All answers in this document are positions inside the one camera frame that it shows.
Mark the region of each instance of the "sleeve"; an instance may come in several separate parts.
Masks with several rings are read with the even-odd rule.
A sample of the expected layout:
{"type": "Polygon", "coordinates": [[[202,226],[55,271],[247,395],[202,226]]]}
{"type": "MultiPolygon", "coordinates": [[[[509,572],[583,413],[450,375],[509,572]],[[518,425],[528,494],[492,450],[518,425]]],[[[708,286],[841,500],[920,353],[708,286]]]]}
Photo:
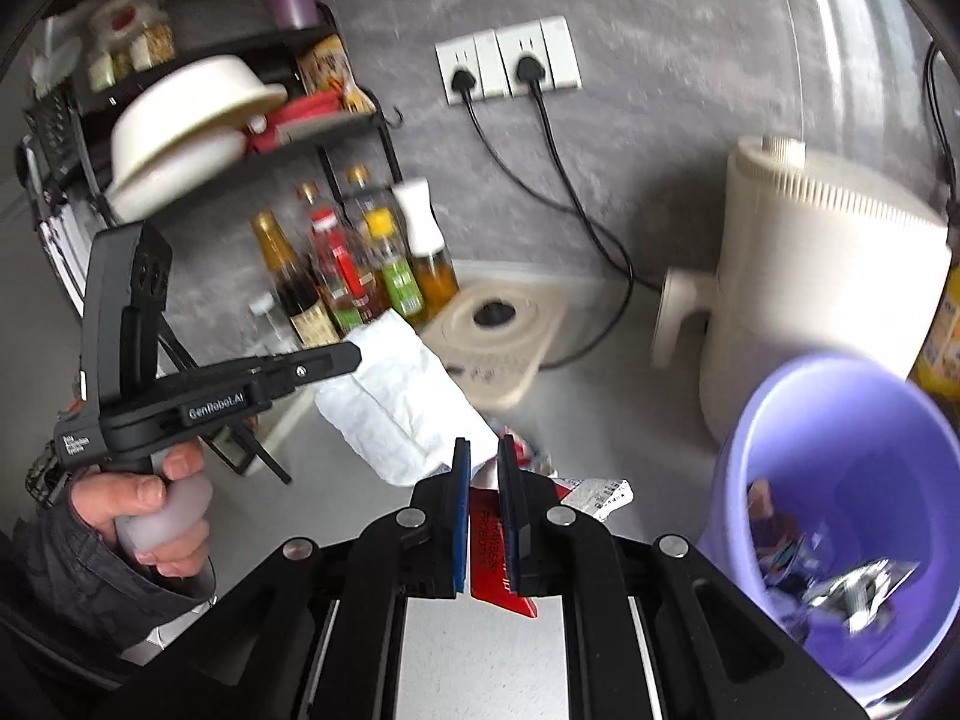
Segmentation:
{"type": "Polygon", "coordinates": [[[133,570],[83,522],[70,496],[35,523],[18,521],[13,560],[40,603],[71,625],[123,650],[213,595],[212,572],[177,580],[179,591],[133,570]]]}

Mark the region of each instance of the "white paper towel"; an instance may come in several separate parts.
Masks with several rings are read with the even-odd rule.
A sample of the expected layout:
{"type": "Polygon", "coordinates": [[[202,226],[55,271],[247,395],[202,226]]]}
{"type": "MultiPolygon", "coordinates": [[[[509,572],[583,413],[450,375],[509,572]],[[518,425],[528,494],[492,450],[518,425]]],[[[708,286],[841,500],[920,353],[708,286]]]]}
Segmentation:
{"type": "Polygon", "coordinates": [[[381,479],[416,484],[450,465],[458,437],[470,442],[471,473],[496,456],[496,434],[399,314],[347,340],[360,347],[360,367],[316,385],[317,408],[381,479]]]}

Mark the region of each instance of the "white spray bottle top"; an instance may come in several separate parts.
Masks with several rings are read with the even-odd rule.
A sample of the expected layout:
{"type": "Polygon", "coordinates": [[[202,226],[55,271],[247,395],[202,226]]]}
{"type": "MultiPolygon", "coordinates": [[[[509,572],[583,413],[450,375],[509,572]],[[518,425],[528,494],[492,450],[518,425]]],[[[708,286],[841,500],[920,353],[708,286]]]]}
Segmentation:
{"type": "Polygon", "coordinates": [[[446,242],[430,209],[430,187],[425,178],[413,178],[394,186],[397,204],[407,220],[407,241],[412,257],[429,257],[442,251],[446,242]]]}

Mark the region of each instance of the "human hand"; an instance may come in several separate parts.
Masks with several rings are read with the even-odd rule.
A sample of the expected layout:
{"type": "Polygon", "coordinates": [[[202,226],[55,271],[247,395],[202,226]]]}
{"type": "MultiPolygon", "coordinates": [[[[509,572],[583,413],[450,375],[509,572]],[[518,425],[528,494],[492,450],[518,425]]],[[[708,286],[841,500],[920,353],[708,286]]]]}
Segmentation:
{"type": "MultiPolygon", "coordinates": [[[[203,470],[200,441],[179,443],[163,458],[163,475],[171,482],[203,470]]],[[[78,517],[100,534],[110,549],[116,549],[114,517],[150,514],[163,508],[167,488],[158,476],[134,473],[93,473],[78,480],[70,490],[70,502],[78,517]]],[[[189,531],[146,554],[133,557],[143,565],[155,565],[165,577],[192,577],[200,573],[208,557],[209,523],[202,519],[189,531]]]]}

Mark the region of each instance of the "purple bucket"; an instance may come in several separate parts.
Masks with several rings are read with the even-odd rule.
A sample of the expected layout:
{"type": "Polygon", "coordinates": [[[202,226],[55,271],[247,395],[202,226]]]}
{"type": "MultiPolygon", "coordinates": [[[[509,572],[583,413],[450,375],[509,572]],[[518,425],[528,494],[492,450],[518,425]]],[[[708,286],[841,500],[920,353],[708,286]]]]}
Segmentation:
{"type": "Polygon", "coordinates": [[[776,619],[746,511],[753,480],[812,532],[826,522],[832,573],[892,557],[920,567],[893,596],[880,648],[851,665],[840,631],[812,630],[805,649],[861,704],[902,685],[944,638],[960,607],[960,445],[920,389],[861,360],[804,357],[754,393],[721,451],[699,548],[776,619]]]}

